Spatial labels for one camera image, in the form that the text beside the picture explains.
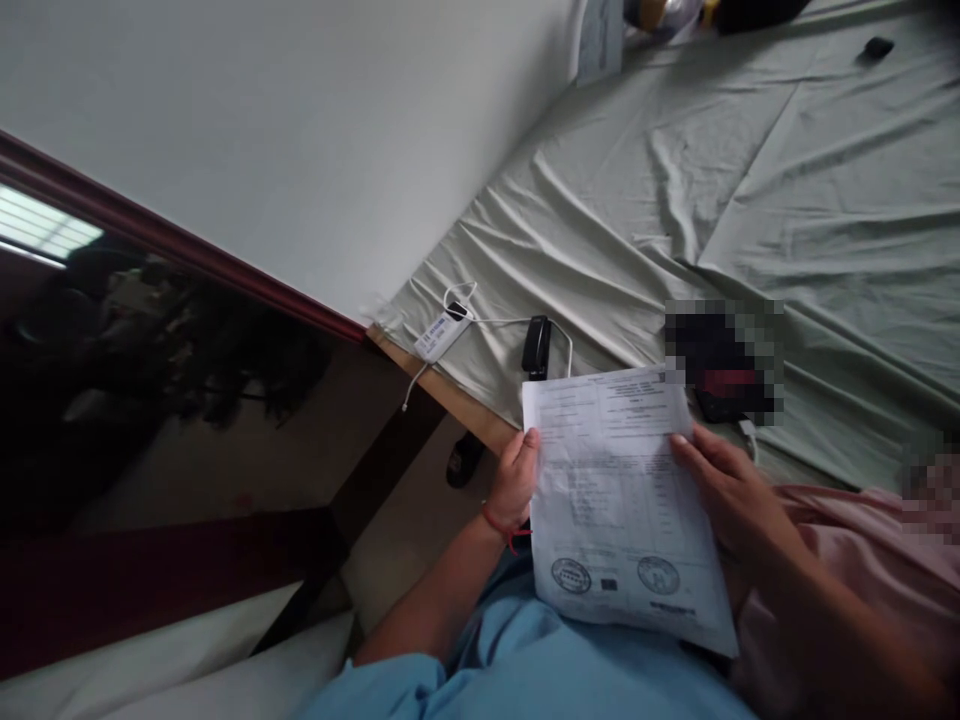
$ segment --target light blue shirt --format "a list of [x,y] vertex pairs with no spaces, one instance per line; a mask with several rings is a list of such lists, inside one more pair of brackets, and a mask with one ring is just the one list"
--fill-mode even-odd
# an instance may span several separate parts
[[422,654],[348,662],[303,719],[754,717],[673,638],[565,620],[536,599],[529,557],[511,561],[446,667]]

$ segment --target hand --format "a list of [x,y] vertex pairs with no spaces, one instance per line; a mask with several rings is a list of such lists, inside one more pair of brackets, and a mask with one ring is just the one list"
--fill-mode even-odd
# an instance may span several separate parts
[[516,529],[530,517],[530,498],[537,487],[540,433],[518,432],[500,455],[500,467],[487,500],[487,510],[501,527]]
[[780,500],[747,454],[700,425],[694,442],[673,435],[677,462],[690,471],[721,544],[748,573],[813,557]]

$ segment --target wrist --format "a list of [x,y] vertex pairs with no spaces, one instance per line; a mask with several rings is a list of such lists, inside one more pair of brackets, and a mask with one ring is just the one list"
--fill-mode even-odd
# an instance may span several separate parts
[[477,516],[471,520],[470,524],[475,528],[481,542],[489,544],[490,546],[496,546],[497,552],[502,552],[503,548],[507,546],[509,540],[504,537],[503,533],[490,524],[490,521],[484,517],[483,513],[477,514]]
[[496,518],[490,510],[490,506],[484,503],[480,511],[480,516],[483,521],[495,531],[501,538],[501,540],[510,548],[510,552],[514,555],[517,554],[516,549],[513,547],[513,539],[520,535],[530,535],[529,530],[522,530],[519,526],[505,525]]
[[483,504],[481,514],[486,517],[494,527],[501,528],[504,531],[519,530],[520,526],[527,521],[528,517],[526,508],[520,512],[506,512],[497,505],[495,501],[491,500],[487,500]]

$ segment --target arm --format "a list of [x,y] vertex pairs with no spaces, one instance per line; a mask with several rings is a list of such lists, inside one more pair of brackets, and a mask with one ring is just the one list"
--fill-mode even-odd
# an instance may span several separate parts
[[718,539],[743,564],[798,671],[828,707],[856,717],[953,716],[944,685],[807,549],[746,453],[700,426],[693,444],[679,435],[671,444]]
[[[539,447],[536,430],[526,436],[520,432],[500,456],[487,502],[500,527],[519,528],[530,516]],[[394,605],[361,646],[354,665],[407,653],[425,653],[445,662],[505,546],[503,535],[478,514],[437,564]]]

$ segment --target black stapler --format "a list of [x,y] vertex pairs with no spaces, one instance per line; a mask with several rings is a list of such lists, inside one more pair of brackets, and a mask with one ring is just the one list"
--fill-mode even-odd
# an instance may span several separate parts
[[550,330],[552,325],[546,315],[530,318],[527,339],[523,343],[523,358],[520,367],[530,380],[546,380],[550,361]]

